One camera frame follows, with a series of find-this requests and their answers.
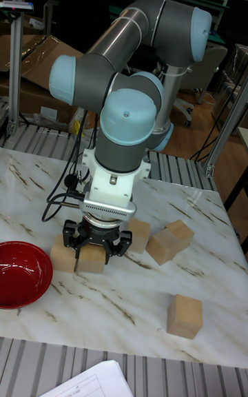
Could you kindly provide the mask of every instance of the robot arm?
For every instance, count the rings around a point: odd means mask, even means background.
[[[101,114],[96,148],[83,154],[92,177],[80,202],[83,222],[77,227],[79,237],[67,245],[77,250],[88,242],[100,243],[106,261],[113,254],[122,256],[130,245],[129,234],[117,246],[113,242],[120,237],[121,221],[136,211],[133,184],[149,175],[150,164],[143,161],[145,148],[165,147],[181,77],[192,63],[202,60],[210,26],[211,15],[198,8],[170,0],[138,0],[80,59],[61,56],[54,62],[52,96]],[[164,86],[147,72],[121,74],[141,42],[153,46],[167,65]],[[73,227],[67,226],[71,227],[67,238],[73,238]]]

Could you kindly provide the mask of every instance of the red bowl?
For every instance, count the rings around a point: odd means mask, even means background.
[[[0,308],[20,308],[39,299],[52,280],[48,255],[19,241],[0,244]]]

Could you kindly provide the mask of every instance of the black cable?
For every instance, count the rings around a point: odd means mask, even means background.
[[[76,158],[75,158],[75,162],[74,162],[74,169],[72,171],[73,174],[76,173],[76,166],[77,166],[77,162],[78,162],[78,159],[79,159],[79,150],[80,150],[80,144],[81,144],[83,125],[85,123],[86,116],[87,116],[87,110],[85,111],[85,113],[83,115],[83,120],[82,120],[82,122],[80,124],[80,128],[79,128],[79,141],[78,141],[77,147],[76,147]]]
[[[96,133],[95,133],[95,136],[96,136],[96,134],[97,134],[97,122],[98,122],[98,120],[99,120],[99,116],[97,116],[97,120],[96,120],[96,122],[95,122],[95,124],[94,124],[94,129],[92,130],[92,134],[91,134],[91,136],[90,136],[90,143],[89,143],[87,149],[90,149],[90,146],[91,146],[91,143],[92,143],[92,139],[93,139],[94,132],[96,132]],[[75,163],[75,161],[72,163],[72,165],[71,165],[71,167],[70,167],[70,170],[69,170],[69,173],[71,173],[71,171],[72,171],[72,166],[74,165],[74,163]]]
[[[239,123],[241,122],[242,118],[243,118],[244,115],[247,113],[247,111],[248,111],[248,108],[246,109],[246,111],[245,111],[244,114],[241,114],[241,115],[240,115],[240,118],[238,119],[237,123],[235,124],[235,126],[234,126],[232,132],[238,127]],[[206,147],[210,146],[214,141],[216,141],[217,138],[218,138],[218,136],[217,136],[213,141],[211,141],[211,143],[209,143]],[[202,158],[199,158],[197,161],[204,160],[204,158],[207,158],[208,156],[209,156],[209,154],[204,155]]]
[[[85,111],[85,113],[84,113],[84,115],[83,115],[83,120],[82,120],[81,125],[83,125],[83,124],[85,123],[86,115],[87,115],[87,111]],[[76,136],[76,139],[75,139],[75,142],[74,142],[72,151],[71,151],[70,156],[69,156],[69,158],[68,158],[68,161],[67,161],[67,163],[66,163],[66,165],[65,165],[65,168],[64,168],[64,170],[63,170],[63,172],[62,172],[62,175],[61,175],[59,181],[57,182],[57,184],[55,185],[54,189],[51,191],[50,195],[48,195],[48,197],[47,197],[47,199],[46,199],[47,203],[50,202],[51,196],[56,192],[58,186],[60,185],[61,181],[63,180],[63,177],[65,176],[65,173],[66,173],[66,171],[67,171],[67,169],[68,169],[68,167],[69,167],[69,164],[70,164],[70,162],[71,162],[71,160],[72,160],[72,157],[73,157],[73,155],[74,155],[74,152],[75,152],[75,149],[76,149],[76,146],[77,146],[78,142],[79,142],[79,144],[80,144],[80,141],[81,141],[81,133],[82,133],[82,132],[81,132],[81,126],[80,126],[79,132],[78,132],[78,134],[77,134],[77,136]]]
[[[211,144],[213,144],[214,141],[217,140],[217,138],[218,138],[218,135],[216,136],[216,138],[215,138],[214,140],[212,140],[210,143],[208,143],[206,146],[204,146],[204,147],[203,147],[203,150],[204,150],[204,149],[207,149],[207,147],[211,146]],[[190,160],[192,160],[192,158],[194,158],[197,154],[198,154],[198,152],[196,152],[194,155],[192,155],[192,156],[190,157]]]
[[[197,153],[195,153],[195,154],[192,156],[192,157],[194,157],[194,156],[197,155],[197,157],[195,158],[195,161],[198,160],[198,158],[199,158],[200,154],[202,153],[202,151],[207,147],[207,146],[206,146],[206,143],[208,142],[210,136],[212,135],[212,133],[213,133],[213,131],[214,131],[214,128],[215,128],[216,125],[217,125],[217,122],[219,121],[219,119],[220,119],[220,117],[221,117],[223,111],[224,111],[225,108],[227,107],[227,105],[228,105],[230,99],[232,98],[234,92],[236,91],[236,88],[239,86],[239,83],[240,83],[241,78],[242,78],[242,75],[240,76],[240,78],[239,78],[237,84],[234,86],[233,90],[231,91],[231,94],[228,96],[227,101],[225,102],[223,108],[221,109],[219,115],[217,116],[217,118],[216,118],[216,120],[215,120],[215,122],[214,122],[214,125],[213,125],[212,129],[210,130],[210,133],[208,134],[207,138],[205,139],[205,142],[203,143],[203,146],[201,147],[201,149],[200,149],[199,151],[197,151]]]
[[[54,218],[55,215],[59,212],[59,210],[62,208],[61,203],[59,203],[59,207],[55,210],[55,212],[52,213],[48,218],[46,218],[46,215],[47,215],[48,210],[50,209],[51,205],[53,205],[53,204],[58,204],[58,203],[55,203],[55,202],[54,202],[54,199],[57,199],[57,198],[60,198],[60,197],[63,196],[64,198],[63,198],[63,200],[62,200],[62,203],[64,203],[65,200],[66,200],[66,198],[69,196],[69,195],[68,195],[69,189],[67,189],[67,192],[66,192],[66,193],[67,193],[66,195],[65,195],[64,193],[58,194],[58,195],[54,196],[54,197],[48,202],[48,205],[46,206],[46,208],[45,208],[45,210],[44,210],[44,213],[43,213],[43,215],[42,215],[42,217],[41,217],[41,220],[42,220],[43,223],[47,223],[50,219]]]
[[[48,210],[50,209],[50,206],[51,206],[51,204],[52,204],[51,196],[56,192],[56,190],[58,189],[58,187],[59,187],[61,181],[63,180],[63,177],[65,176],[65,173],[66,173],[66,171],[67,171],[67,169],[68,169],[68,167],[69,167],[69,164],[70,164],[70,162],[71,162],[71,160],[72,160],[72,157],[73,157],[73,155],[74,155],[75,149],[76,149],[76,147],[78,146],[78,144],[79,144],[79,147],[80,147],[82,129],[83,129],[83,125],[84,125],[84,123],[85,123],[86,116],[87,116],[87,111],[85,111],[85,113],[84,113],[84,115],[83,115],[83,120],[82,120],[82,122],[81,122],[81,126],[80,126],[80,128],[79,128],[79,132],[78,132],[78,134],[77,134],[77,136],[76,136],[76,139],[75,139],[75,142],[74,142],[72,151],[71,151],[70,156],[69,156],[69,158],[68,158],[68,161],[67,161],[67,163],[66,163],[66,165],[65,165],[65,168],[64,168],[64,170],[63,170],[63,172],[62,172],[62,175],[61,175],[61,177],[59,178],[59,181],[58,181],[57,184],[55,185],[54,189],[51,191],[51,193],[48,195],[48,197],[47,197],[47,199],[46,199],[46,202],[48,203],[48,205],[47,205],[47,207],[46,207],[46,209],[45,209],[45,211],[44,211],[44,213],[43,213],[43,216],[42,216],[42,218],[41,218],[41,220],[42,220],[43,222],[47,222],[47,221],[49,221],[50,219],[54,218],[55,215],[56,215],[56,214],[59,212],[59,210],[62,208],[62,205],[60,205],[60,206],[56,209],[56,211],[55,211],[51,216],[49,216],[49,218],[45,218],[45,216],[46,216],[46,214],[48,213]],[[62,203],[65,202],[65,200],[66,200],[66,198],[67,198],[67,196],[68,196],[68,192],[69,192],[69,189],[67,189],[66,194],[60,194],[60,196],[63,196],[63,197],[64,197],[64,199],[62,200]]]
[[[97,122],[98,122],[98,114],[95,114],[95,124],[94,124],[94,135],[93,135],[93,149],[96,147],[96,133],[97,133]]]

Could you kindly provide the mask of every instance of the light blue joint cap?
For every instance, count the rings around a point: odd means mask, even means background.
[[[149,138],[155,117],[156,106],[148,95],[134,89],[119,89],[106,98],[100,124],[110,141],[133,146]]]
[[[192,56],[195,61],[202,61],[209,31],[211,29],[211,14],[207,11],[194,8],[192,13],[190,43]]]
[[[147,79],[151,80],[152,83],[158,88],[158,91],[161,95],[161,101],[163,101],[163,85],[161,81],[156,77],[156,75],[152,74],[151,72],[146,72],[146,71],[140,71],[136,72],[135,74],[132,74],[131,77],[135,76],[140,76],[140,77],[146,77]]]
[[[165,148],[165,146],[167,145],[167,143],[172,135],[173,129],[174,129],[174,124],[171,123],[170,128],[169,128],[168,133],[166,134],[165,138],[153,150],[155,150],[156,152],[161,152],[161,150],[163,150]]]
[[[76,57],[61,55],[54,64],[49,77],[49,91],[55,99],[72,105],[76,75]]]

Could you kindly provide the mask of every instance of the office chair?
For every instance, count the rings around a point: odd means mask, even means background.
[[[207,48],[201,62],[194,63],[190,68],[187,69],[186,74],[183,75],[183,79],[180,84],[180,89],[196,89],[200,88],[200,98],[197,104],[201,104],[203,97],[206,93],[207,86],[213,78],[215,72],[218,71],[218,66],[221,64],[225,55],[227,54],[227,48],[224,46],[214,46]],[[191,125],[191,115],[189,115],[194,109],[194,105],[188,103],[182,99],[176,99],[174,106],[176,106],[186,117],[186,126]]]

